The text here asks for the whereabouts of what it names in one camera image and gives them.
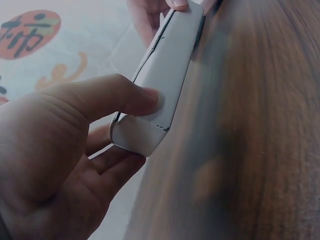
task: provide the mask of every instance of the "wood grain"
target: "wood grain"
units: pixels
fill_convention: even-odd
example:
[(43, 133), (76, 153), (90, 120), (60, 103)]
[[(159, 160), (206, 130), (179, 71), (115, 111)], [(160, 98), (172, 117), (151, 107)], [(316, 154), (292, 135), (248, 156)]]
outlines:
[(126, 240), (320, 238), (320, 3), (207, 17)]

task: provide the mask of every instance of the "white device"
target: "white device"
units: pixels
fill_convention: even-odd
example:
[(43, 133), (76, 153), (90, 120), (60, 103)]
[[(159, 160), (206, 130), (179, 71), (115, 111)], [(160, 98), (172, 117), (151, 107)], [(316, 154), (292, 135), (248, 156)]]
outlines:
[(184, 12), (170, 10), (144, 55), (133, 82), (160, 92), (159, 109), (148, 116), (117, 112), (110, 126), (114, 145), (148, 157), (169, 131), (185, 81), (204, 9), (189, 1)]

